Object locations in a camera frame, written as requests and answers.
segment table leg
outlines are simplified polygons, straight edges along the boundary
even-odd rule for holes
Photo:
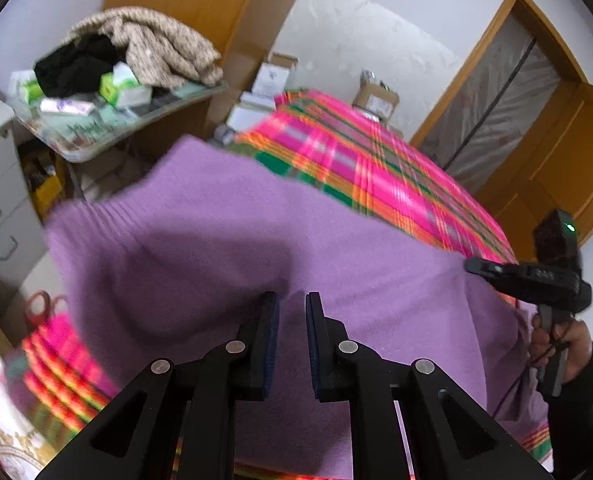
[[[147,171],[145,170],[145,164],[143,163],[143,159],[141,158],[141,155],[138,151],[138,146],[136,145],[136,141],[133,139],[134,139],[134,137],[131,137],[131,139],[130,139],[130,148],[132,148],[132,155],[134,155],[134,158],[138,165],[139,176],[145,176],[145,173],[147,173]]]
[[[132,145],[132,137],[130,137],[123,145],[123,153],[121,154],[121,162],[114,170],[116,176],[120,177],[123,170],[126,168],[128,159],[130,158],[130,147]]]
[[[67,163],[67,171],[70,175],[70,181],[72,183],[72,189],[74,191],[74,198],[85,200],[85,194],[83,188],[81,188],[81,179],[79,176],[79,170],[76,169],[75,165],[71,162]]]

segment beige blanket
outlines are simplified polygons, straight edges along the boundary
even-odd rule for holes
[[[126,62],[142,84],[175,88],[188,79],[208,86],[223,78],[216,65],[221,54],[196,30],[156,10],[118,7],[77,23],[65,38],[69,43],[89,32],[107,35],[117,48],[126,48]]]

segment door frame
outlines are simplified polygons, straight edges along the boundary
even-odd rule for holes
[[[438,103],[410,140],[409,143],[414,148],[418,149],[420,147],[436,122],[445,113],[447,107],[483,58],[487,48],[510,14],[536,37],[541,50],[559,72],[561,79],[575,83],[588,83],[583,69],[574,58],[563,37],[545,16],[544,12],[534,3],[534,0],[503,0],[483,36],[481,36],[481,39],[474,46],[450,85],[443,92],[441,99],[438,100]]]

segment glass table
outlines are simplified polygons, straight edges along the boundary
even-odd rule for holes
[[[227,84],[215,87],[187,83],[171,91],[155,94],[145,105],[116,109],[98,94],[79,94],[71,99],[88,101],[96,105],[89,116],[43,113],[40,100],[30,104],[12,98],[7,101],[17,120],[42,140],[67,163],[68,172],[77,198],[83,197],[76,165],[92,160],[122,140],[129,139],[126,150],[138,153],[131,136],[148,124],[164,118],[181,108],[224,92]]]

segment cable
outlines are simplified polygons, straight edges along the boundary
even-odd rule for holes
[[[559,346],[563,346],[563,345],[566,344],[566,342],[563,341],[563,338],[567,335],[567,333],[569,332],[569,329],[571,329],[572,324],[574,323],[575,320],[576,320],[576,318],[574,318],[574,317],[570,320],[570,322],[567,325],[566,329],[563,331],[563,334],[561,334],[561,337],[558,338],[558,339],[555,339],[554,342],[550,345],[550,347],[545,352],[543,352],[541,355],[539,355],[538,357],[535,357],[530,362],[528,362],[528,364],[525,367],[525,369],[516,378],[516,381],[514,381],[512,383],[512,386],[510,386],[508,388],[508,390],[505,392],[505,394],[503,395],[503,397],[501,397],[501,399],[499,401],[499,404],[497,405],[496,409],[494,410],[494,413],[492,414],[492,418],[496,418],[497,415],[499,415],[499,412],[500,412],[501,407],[503,406],[503,403],[505,403],[505,401],[509,397],[509,394],[512,393],[512,391],[514,390],[514,388],[516,388],[516,386],[521,381],[521,379],[523,378],[523,376],[526,373],[529,373],[530,368],[532,368],[538,361],[540,361],[541,359],[543,359],[554,348],[558,348]]]

